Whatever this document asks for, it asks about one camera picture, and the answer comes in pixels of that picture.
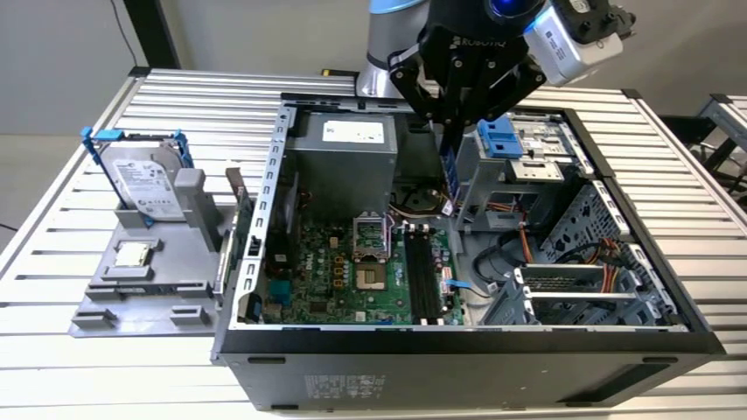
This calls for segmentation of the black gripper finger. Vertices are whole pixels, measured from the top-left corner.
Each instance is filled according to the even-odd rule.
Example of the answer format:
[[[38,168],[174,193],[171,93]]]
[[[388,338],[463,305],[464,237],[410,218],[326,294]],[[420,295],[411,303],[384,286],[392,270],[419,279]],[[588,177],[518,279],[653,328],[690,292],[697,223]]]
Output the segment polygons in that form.
[[[532,59],[523,59],[496,81],[479,80],[466,96],[460,125],[494,121],[544,84],[546,75]]]
[[[463,140],[463,123],[459,118],[460,94],[455,88],[432,96],[420,83],[426,69],[419,45],[392,52],[387,58],[388,78],[412,110],[442,128],[442,147],[459,147]]]

